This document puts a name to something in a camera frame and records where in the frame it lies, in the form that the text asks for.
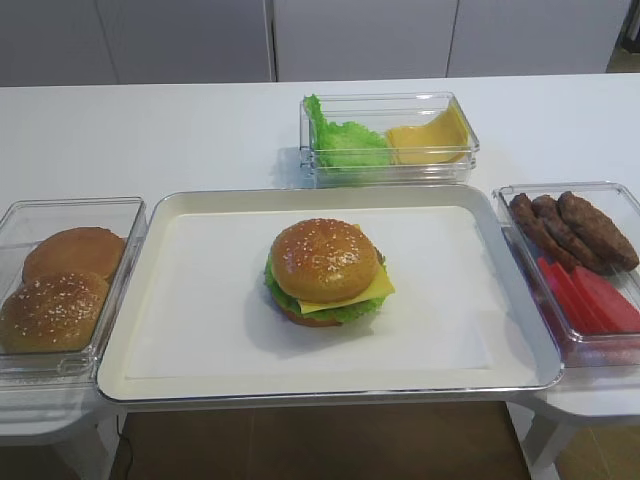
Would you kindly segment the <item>sesame bun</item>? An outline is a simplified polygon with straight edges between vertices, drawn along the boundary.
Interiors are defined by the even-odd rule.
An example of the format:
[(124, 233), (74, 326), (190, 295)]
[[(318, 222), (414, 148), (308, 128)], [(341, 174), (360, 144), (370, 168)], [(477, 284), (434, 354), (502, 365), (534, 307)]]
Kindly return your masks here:
[(109, 283), (92, 272), (61, 272), (29, 281), (1, 308), (8, 354), (79, 351), (89, 344)]
[(282, 230), (269, 260), (284, 293), (316, 304), (357, 297), (382, 269), (376, 247), (360, 228), (331, 218), (302, 220)]

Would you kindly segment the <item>white parchment paper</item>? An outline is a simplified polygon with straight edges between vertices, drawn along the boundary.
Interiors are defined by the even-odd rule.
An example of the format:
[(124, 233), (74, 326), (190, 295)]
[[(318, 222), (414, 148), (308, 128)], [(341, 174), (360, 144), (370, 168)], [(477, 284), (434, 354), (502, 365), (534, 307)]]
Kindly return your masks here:
[(291, 323), (263, 282), (272, 240), (299, 212), (184, 215), (151, 276), (134, 377), (344, 374), (488, 368), (507, 304), (462, 207), (338, 210), (385, 256), (394, 293), (341, 327)]

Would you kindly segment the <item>sesame bun in container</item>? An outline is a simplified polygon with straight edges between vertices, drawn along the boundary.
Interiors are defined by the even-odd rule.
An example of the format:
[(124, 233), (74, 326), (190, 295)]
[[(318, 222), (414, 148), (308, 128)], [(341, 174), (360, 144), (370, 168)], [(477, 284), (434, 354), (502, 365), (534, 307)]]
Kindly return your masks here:
[(29, 281), (1, 308), (8, 354), (79, 351), (89, 344), (109, 283), (92, 272), (61, 272)]

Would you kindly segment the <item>yellow cheese slices in container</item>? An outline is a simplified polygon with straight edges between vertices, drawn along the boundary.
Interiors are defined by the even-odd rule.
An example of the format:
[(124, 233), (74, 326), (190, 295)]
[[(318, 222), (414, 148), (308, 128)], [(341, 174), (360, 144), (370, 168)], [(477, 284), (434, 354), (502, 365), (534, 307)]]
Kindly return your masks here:
[(385, 138), (392, 165), (455, 163), (479, 149), (476, 135), (455, 103), (440, 109), (393, 109), (389, 116)]

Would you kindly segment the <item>bottom bun of burger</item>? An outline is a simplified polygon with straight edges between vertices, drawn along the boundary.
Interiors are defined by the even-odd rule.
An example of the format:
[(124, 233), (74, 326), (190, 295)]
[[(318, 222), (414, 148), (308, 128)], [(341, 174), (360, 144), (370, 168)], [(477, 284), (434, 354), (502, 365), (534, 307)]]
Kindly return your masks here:
[(325, 328), (341, 326), (342, 322), (331, 313), (328, 315), (304, 314), (297, 303), (279, 304), (279, 309), (293, 323), (310, 327)]

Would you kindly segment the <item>clear lettuce and cheese container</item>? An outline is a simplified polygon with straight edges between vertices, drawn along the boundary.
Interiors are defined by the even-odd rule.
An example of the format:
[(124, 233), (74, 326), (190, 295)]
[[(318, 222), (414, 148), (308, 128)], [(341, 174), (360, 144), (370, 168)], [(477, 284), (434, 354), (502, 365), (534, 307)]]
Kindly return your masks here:
[[(393, 109), (417, 110), (430, 107), (440, 109), (455, 103), (465, 115), (458, 99), (451, 92), (316, 96), (321, 102), (322, 112), (328, 121), (339, 124), (355, 121), (381, 134), (385, 140), (385, 130), (389, 127), (389, 113)], [(466, 155), (459, 162), (448, 164), (415, 166), (390, 164), (383, 167), (344, 169), (321, 167), (315, 160), (312, 146), (313, 124), (304, 109), (304, 98), (300, 102), (300, 163), (301, 168), (311, 176), (318, 187), (462, 183), (468, 180), (476, 166), (476, 154), (479, 149), (475, 154)]]

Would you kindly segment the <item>red tomato slice right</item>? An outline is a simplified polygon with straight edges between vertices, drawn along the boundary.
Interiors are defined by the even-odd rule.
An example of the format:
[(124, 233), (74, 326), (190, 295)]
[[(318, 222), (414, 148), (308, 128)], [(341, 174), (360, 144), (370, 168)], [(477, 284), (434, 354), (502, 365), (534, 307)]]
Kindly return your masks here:
[(606, 279), (584, 267), (576, 267), (570, 277), (605, 333), (639, 332), (639, 310)]

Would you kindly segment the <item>green lettuce leaf on burger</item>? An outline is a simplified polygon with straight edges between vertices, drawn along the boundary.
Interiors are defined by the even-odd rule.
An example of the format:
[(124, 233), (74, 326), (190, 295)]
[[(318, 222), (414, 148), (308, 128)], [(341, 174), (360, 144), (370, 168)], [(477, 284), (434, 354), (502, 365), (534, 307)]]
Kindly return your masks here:
[[(264, 282), (275, 304), (277, 306), (279, 304), (289, 304), (289, 303), (298, 304), (298, 301), (294, 297), (291, 297), (290, 295), (286, 294), (281, 289), (281, 287), (275, 280), (275, 277), (271, 271), (271, 267), (272, 267), (271, 257), (268, 256), (265, 264), (265, 269), (264, 269)], [(335, 315), (339, 321), (342, 322), (342, 325), (344, 325), (360, 317), (363, 317), (367, 314), (372, 314), (376, 312), (381, 308), (381, 306), (383, 305), (387, 297), (388, 295), (385, 295), (382, 297), (371, 298), (368, 300), (364, 300), (358, 303), (354, 303), (354, 304), (350, 304), (342, 307), (318, 310), (310, 313), (315, 315), (328, 315), (329, 313), (331, 313)]]

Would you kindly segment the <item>sesame top bun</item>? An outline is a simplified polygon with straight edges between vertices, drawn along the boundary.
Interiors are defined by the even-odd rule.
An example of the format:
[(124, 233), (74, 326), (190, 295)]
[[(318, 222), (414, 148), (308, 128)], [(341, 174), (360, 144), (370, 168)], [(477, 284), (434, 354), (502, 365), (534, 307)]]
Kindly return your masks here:
[(376, 247), (360, 228), (331, 218), (302, 220), (282, 230), (269, 260), (284, 293), (316, 304), (357, 297), (382, 269)]

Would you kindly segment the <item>red tomato slice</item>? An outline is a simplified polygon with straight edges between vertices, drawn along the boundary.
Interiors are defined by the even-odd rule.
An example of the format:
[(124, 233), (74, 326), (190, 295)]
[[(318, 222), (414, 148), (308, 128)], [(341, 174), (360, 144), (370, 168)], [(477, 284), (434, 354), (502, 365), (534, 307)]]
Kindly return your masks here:
[(584, 267), (576, 267), (570, 277), (605, 333), (639, 332), (639, 310), (606, 279)]
[(619, 333), (619, 329), (604, 317), (596, 313), (579, 292), (569, 274), (558, 263), (550, 266), (550, 272), (558, 288), (559, 300), (566, 312), (571, 327), (580, 335), (599, 335)]
[[(549, 287), (551, 288), (551, 290), (552, 290), (553, 294), (555, 295), (556, 300), (557, 300), (557, 302), (558, 302), (558, 300), (559, 300), (558, 288), (557, 288), (557, 286), (555, 285), (555, 283), (554, 283), (554, 281), (553, 281), (553, 278), (552, 278), (552, 275), (551, 275), (551, 272), (550, 272), (550, 266), (551, 266), (552, 264), (550, 264), (550, 263), (549, 263), (549, 262), (548, 262), (544, 257), (539, 257), (539, 258), (537, 259), (537, 265), (538, 265), (538, 267), (540, 268), (540, 270), (541, 270), (542, 274), (544, 275), (544, 277), (545, 277), (545, 279), (546, 279), (547, 283), (549, 284)], [(560, 303), (559, 303), (559, 305), (561, 306), (561, 308), (562, 308), (562, 310), (564, 311), (564, 314), (565, 314), (565, 316), (566, 316), (566, 318), (567, 318), (566, 312), (565, 312), (565, 310), (563, 309), (562, 305), (561, 305)]]

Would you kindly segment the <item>red tomato slice middle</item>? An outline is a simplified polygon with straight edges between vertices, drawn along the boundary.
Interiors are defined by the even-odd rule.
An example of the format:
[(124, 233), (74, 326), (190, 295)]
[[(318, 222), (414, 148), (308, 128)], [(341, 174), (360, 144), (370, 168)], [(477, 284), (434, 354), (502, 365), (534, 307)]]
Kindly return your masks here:
[(619, 329), (604, 317), (596, 313), (579, 292), (569, 274), (558, 263), (550, 266), (550, 272), (558, 288), (559, 300), (566, 312), (571, 327), (580, 335), (599, 335), (619, 333)]

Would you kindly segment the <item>brown patty middle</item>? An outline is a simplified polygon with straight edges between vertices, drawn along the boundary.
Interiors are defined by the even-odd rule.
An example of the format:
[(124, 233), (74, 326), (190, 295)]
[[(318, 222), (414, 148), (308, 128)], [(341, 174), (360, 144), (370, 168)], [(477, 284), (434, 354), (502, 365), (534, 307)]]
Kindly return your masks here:
[(538, 196), (532, 201), (532, 208), (543, 221), (549, 235), (583, 267), (600, 275), (611, 272), (610, 265), (600, 259), (565, 223), (554, 198), (549, 195)]

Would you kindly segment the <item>white metal tray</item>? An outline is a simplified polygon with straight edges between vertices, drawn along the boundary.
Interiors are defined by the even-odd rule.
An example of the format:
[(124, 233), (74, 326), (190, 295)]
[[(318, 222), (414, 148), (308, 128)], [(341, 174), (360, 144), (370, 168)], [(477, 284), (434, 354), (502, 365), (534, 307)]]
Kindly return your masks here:
[[(128, 371), (149, 297), (151, 276), (170, 227), (181, 216), (299, 212), (302, 219), (335, 218), (338, 210), (462, 207), (474, 217), (490, 265), (507, 304), (508, 319), (488, 368), (448, 368), (344, 374), (209, 375), (134, 377)], [(108, 398), (132, 406), (187, 407), (193, 401), (239, 405), (401, 402), (426, 398), (510, 399), (556, 383), (561, 355), (505, 241), (486, 198), (465, 185), (359, 187), (305, 190), (176, 193), (152, 215), (124, 301), (114, 324), (97, 384)]]

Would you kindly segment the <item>green lettuce in container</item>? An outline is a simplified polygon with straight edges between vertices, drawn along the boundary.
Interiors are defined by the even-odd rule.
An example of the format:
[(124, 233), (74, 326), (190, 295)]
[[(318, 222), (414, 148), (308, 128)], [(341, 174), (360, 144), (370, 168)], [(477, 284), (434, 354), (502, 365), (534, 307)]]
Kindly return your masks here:
[(316, 95), (304, 98), (312, 126), (316, 163), (325, 168), (383, 167), (391, 164), (384, 137), (361, 123), (328, 121)]

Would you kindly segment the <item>clear patty and tomato container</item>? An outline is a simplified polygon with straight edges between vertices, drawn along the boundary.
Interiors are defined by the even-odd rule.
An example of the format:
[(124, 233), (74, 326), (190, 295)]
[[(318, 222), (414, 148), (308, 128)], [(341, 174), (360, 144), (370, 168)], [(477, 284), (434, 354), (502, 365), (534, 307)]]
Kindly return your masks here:
[[(610, 217), (639, 256), (639, 203), (626, 187), (612, 182), (515, 184), (494, 190), (493, 198), (507, 243), (567, 366), (636, 365), (639, 362), (639, 332), (582, 336), (570, 327), (564, 311), (537, 265), (539, 257), (544, 257), (550, 264), (559, 262), (540, 250), (512, 217), (509, 202), (520, 193), (525, 193), (531, 201), (538, 196), (549, 195), (558, 202), (559, 196), (565, 191), (586, 199)], [(564, 270), (569, 276), (573, 272)], [(629, 272), (611, 267), (609, 274), (597, 275), (606, 279), (639, 310), (639, 265)]]

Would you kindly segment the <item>brown patty right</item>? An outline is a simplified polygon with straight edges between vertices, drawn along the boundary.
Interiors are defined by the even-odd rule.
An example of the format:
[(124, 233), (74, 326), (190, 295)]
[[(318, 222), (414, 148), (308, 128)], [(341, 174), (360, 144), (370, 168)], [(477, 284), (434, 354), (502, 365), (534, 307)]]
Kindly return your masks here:
[(560, 214), (570, 229), (604, 263), (629, 272), (639, 265), (639, 256), (616, 224), (586, 199), (570, 191), (558, 198)]

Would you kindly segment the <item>brown patty left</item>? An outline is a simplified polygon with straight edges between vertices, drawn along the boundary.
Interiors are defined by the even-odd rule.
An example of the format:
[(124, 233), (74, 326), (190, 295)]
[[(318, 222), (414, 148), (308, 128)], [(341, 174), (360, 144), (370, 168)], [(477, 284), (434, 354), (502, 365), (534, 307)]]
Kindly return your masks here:
[(547, 232), (544, 222), (533, 211), (532, 201), (525, 193), (516, 195), (509, 202), (512, 217), (522, 232), (545, 254), (572, 271), (581, 266), (580, 261), (561, 247)]

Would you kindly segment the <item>plain bottom bun in container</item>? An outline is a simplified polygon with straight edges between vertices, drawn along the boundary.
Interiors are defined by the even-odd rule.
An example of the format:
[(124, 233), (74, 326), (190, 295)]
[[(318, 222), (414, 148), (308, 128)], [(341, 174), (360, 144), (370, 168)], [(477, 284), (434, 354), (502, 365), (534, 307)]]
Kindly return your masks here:
[(105, 281), (115, 274), (125, 241), (101, 227), (76, 227), (60, 231), (38, 244), (25, 258), (24, 282), (60, 272), (91, 272)]

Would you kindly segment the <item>red tomato slice left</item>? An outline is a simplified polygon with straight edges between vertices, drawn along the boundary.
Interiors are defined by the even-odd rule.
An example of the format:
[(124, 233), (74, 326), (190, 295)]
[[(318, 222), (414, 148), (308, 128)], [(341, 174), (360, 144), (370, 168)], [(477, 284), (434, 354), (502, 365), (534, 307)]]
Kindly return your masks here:
[[(552, 290), (553, 294), (555, 295), (556, 300), (557, 300), (557, 302), (558, 302), (558, 300), (559, 300), (558, 288), (557, 288), (557, 286), (555, 285), (555, 283), (554, 283), (554, 281), (553, 281), (553, 278), (552, 278), (552, 275), (551, 275), (551, 272), (550, 272), (550, 266), (551, 266), (552, 264), (550, 264), (550, 263), (549, 263), (549, 262), (548, 262), (544, 257), (539, 257), (539, 258), (537, 259), (537, 265), (538, 265), (538, 267), (540, 268), (540, 270), (541, 270), (542, 274), (544, 275), (544, 277), (545, 277), (545, 279), (546, 279), (547, 283), (549, 284), (549, 287), (551, 288), (551, 290)], [(562, 310), (564, 311), (564, 314), (565, 314), (565, 316), (566, 316), (566, 318), (567, 318), (566, 312), (565, 312), (565, 310), (563, 309), (562, 305), (561, 305), (560, 303), (559, 303), (559, 305), (561, 306), (561, 308), (562, 308)]]

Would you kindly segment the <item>clear bun container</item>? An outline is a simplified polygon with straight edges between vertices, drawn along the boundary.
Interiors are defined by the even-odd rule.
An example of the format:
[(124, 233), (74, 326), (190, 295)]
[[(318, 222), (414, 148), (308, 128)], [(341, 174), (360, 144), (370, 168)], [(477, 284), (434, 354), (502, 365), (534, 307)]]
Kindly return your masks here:
[(139, 197), (18, 201), (1, 217), (1, 308), (25, 283), (26, 256), (46, 238), (76, 227), (101, 227), (126, 245), (89, 344), (79, 351), (8, 354), (1, 347), (1, 387), (58, 387), (92, 381), (138, 249), (146, 234)]

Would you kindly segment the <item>yellow cheese slice on burger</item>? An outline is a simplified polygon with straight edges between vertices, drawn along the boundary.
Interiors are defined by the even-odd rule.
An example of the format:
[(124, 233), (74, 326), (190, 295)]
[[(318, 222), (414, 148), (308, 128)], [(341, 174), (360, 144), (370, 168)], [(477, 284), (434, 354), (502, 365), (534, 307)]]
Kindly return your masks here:
[(372, 241), (357, 225), (312, 219), (292, 227), (295, 293), (304, 313), (342, 307), (395, 291)]

